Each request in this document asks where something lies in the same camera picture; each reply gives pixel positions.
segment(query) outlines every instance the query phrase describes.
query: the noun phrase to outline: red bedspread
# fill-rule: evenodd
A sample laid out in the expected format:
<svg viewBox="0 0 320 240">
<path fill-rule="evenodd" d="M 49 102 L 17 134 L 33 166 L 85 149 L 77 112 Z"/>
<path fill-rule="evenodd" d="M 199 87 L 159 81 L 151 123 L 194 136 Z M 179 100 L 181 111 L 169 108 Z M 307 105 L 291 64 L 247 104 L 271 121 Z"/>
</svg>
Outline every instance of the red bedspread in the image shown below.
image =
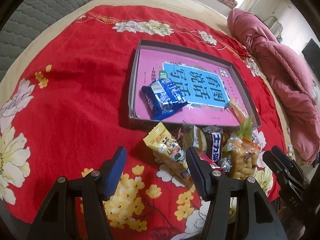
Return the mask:
<svg viewBox="0 0 320 240">
<path fill-rule="evenodd" d="M 140 39 L 170 42 L 232 62 L 260 115 L 262 126 L 253 131 L 254 141 L 263 151 L 273 145 L 285 150 L 273 97 L 243 62 L 249 55 L 236 40 L 161 9 L 99 6 L 34 58 L 0 110 L 0 197 L 14 216 L 31 223 L 58 177 L 84 176 L 125 146 L 124 174 L 116 195 L 105 203 L 115 239 L 123 234 L 130 239 L 180 239 L 201 230 L 208 203 L 154 160 L 142 141 L 146 132 L 127 128 L 129 77 Z M 258 166 L 255 177 L 273 200 L 279 186 L 261 158 Z M 235 200 L 230 206 L 232 213 Z"/>
</svg>

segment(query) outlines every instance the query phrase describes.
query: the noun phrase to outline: silver candy wrapper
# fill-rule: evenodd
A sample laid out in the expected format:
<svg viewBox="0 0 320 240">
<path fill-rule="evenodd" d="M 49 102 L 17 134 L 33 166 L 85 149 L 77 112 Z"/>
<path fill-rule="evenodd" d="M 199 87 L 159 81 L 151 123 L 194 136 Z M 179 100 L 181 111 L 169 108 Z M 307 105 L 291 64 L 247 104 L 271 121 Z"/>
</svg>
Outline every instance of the silver candy wrapper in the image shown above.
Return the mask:
<svg viewBox="0 0 320 240">
<path fill-rule="evenodd" d="M 224 174 L 228 174 L 232 168 L 232 162 L 228 158 L 221 158 L 217 161 L 217 165 L 224 170 Z"/>
</svg>

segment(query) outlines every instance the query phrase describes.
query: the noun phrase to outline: quilted headboard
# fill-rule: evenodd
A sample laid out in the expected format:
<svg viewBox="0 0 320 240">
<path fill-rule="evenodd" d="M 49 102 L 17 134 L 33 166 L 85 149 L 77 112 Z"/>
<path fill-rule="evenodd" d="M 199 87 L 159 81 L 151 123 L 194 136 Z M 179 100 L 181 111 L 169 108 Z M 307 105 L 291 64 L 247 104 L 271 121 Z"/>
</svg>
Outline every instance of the quilted headboard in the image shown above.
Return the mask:
<svg viewBox="0 0 320 240">
<path fill-rule="evenodd" d="M 91 0 L 24 0 L 0 31 L 0 81 L 20 53 L 47 27 Z"/>
</svg>

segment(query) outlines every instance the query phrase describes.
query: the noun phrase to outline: bed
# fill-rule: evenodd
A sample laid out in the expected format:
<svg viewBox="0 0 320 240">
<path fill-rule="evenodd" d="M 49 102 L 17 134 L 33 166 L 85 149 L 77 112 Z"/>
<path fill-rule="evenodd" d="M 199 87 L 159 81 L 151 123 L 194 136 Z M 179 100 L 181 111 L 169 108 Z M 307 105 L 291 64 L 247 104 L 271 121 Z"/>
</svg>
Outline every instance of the bed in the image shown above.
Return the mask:
<svg viewBox="0 0 320 240">
<path fill-rule="evenodd" d="M 138 31 L 141 22 L 149 24 L 149 33 Z M 177 240 L 201 232 L 208 203 L 154 159 L 142 142 L 146 132 L 127 125 L 130 64 L 142 38 L 199 49 L 236 65 L 262 123 L 252 133 L 262 149 L 255 177 L 269 200 L 278 197 L 262 154 L 273 145 L 285 152 L 291 145 L 286 115 L 264 74 L 244 63 L 249 55 L 231 37 L 226 17 L 195 0 L 93 0 L 44 30 L 0 83 L 0 196 L 14 217 L 32 223 L 59 176 L 85 176 L 123 145 L 129 157 L 118 189 L 130 199 L 119 189 L 104 204 L 115 239 L 126 234 Z M 235 208 L 231 199 L 230 218 Z M 85 237 L 84 220 L 78 221 Z"/>
</svg>

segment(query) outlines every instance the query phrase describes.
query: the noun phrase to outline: gray cardboard box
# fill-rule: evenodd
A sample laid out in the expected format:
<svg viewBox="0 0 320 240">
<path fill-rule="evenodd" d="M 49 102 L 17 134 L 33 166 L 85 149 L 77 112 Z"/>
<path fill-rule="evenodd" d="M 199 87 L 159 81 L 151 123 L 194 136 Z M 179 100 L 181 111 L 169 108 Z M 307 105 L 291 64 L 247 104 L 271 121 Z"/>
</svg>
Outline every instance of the gray cardboard box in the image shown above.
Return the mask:
<svg viewBox="0 0 320 240">
<path fill-rule="evenodd" d="M 201 52 L 199 50 L 190 49 L 183 46 L 178 46 L 170 43 L 165 42 L 159 42 L 159 41 L 149 41 L 149 40 L 140 40 L 136 54 L 133 61 L 132 71 L 131 71 L 131 77 L 130 77 L 130 85 L 129 85 L 129 98 L 128 98 L 128 106 L 129 106 L 129 124 L 130 128 L 132 129 L 139 129 L 139 130 L 151 130 L 153 127 L 155 127 L 159 121 L 158 120 L 148 120 L 148 119 L 140 119 L 135 114 L 135 94 L 136 89 L 140 90 L 141 88 L 136 87 L 136 80 L 137 80 L 137 73 L 138 73 L 138 67 L 139 67 L 139 57 L 140 57 L 140 49 L 150 49 L 150 50 L 158 50 L 163 52 L 169 52 L 176 55 L 184 56 L 193 58 L 196 60 L 201 60 L 204 62 L 208 62 L 214 65 L 217 65 L 221 68 L 225 68 L 229 71 L 233 81 L 236 84 L 236 87 L 240 93 L 240 96 L 243 100 L 244 106 L 248 112 L 249 115 L 252 116 L 252 127 L 256 128 L 261 126 L 261 122 L 259 119 L 259 115 L 257 113 L 257 109 L 253 103 L 253 100 L 250 96 L 250 93 L 244 84 L 244 81 L 242 80 L 239 72 L 237 71 L 236 67 L 221 58 L 215 57 L 213 55 Z M 172 123 L 172 122 L 166 122 L 166 120 L 162 120 L 162 122 L 165 124 L 165 126 L 168 129 L 174 129 L 178 127 L 178 123 Z M 197 124 L 197 126 L 204 127 L 207 126 L 207 124 Z M 224 131 L 233 131 L 235 128 L 234 126 L 220 126 L 223 128 Z"/>
</svg>

